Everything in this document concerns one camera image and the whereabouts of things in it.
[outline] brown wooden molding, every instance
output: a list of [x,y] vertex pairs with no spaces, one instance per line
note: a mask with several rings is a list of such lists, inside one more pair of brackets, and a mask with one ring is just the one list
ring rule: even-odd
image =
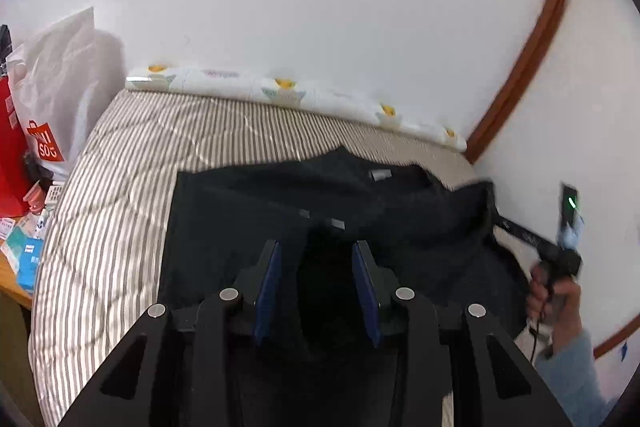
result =
[[529,39],[493,103],[466,141],[466,159],[475,163],[505,124],[536,75],[564,15],[566,0],[545,0]]
[[616,346],[619,346],[624,341],[626,341],[632,334],[636,333],[636,330],[640,328],[640,313],[636,315],[635,318],[629,322],[624,328],[622,328],[618,333],[609,337],[606,341],[596,346],[593,349],[593,356],[596,359],[599,359],[602,355],[611,351]]

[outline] white plastic bag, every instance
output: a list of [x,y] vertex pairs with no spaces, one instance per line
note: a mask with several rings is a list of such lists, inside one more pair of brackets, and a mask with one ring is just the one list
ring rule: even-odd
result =
[[7,63],[15,111],[31,151],[55,179],[64,180],[113,98],[96,71],[94,9],[24,42]]

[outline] striped mattress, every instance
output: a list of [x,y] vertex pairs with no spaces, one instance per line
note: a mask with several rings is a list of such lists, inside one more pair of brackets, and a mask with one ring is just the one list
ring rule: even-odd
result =
[[51,217],[29,356],[46,425],[59,423],[158,291],[177,171],[302,160],[344,145],[417,163],[454,187],[458,153],[362,124],[272,105],[123,90],[92,132]]

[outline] human hand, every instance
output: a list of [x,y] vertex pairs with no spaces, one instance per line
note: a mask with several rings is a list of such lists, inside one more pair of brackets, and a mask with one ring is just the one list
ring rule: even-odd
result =
[[553,313],[558,314],[552,332],[554,353],[560,351],[572,339],[582,331],[580,320],[580,286],[571,277],[561,279],[554,284],[554,294],[566,296],[564,306],[558,312],[547,302],[549,293],[545,288],[547,274],[545,270],[536,264],[531,269],[531,282],[529,283],[529,296],[527,297],[527,314],[533,320],[540,320],[540,315],[546,317]]

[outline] paper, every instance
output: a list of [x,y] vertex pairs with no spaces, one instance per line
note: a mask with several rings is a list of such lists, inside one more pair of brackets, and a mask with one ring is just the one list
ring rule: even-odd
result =
[[24,245],[36,230],[38,216],[29,213],[18,220],[2,245],[0,251],[4,254],[15,274],[20,267],[20,256],[24,251]]
[[15,219],[11,217],[3,217],[0,219],[0,240],[4,241],[14,229]]
[[44,241],[41,239],[28,239],[24,244],[24,253],[20,256],[16,282],[28,293],[33,293],[43,245]]

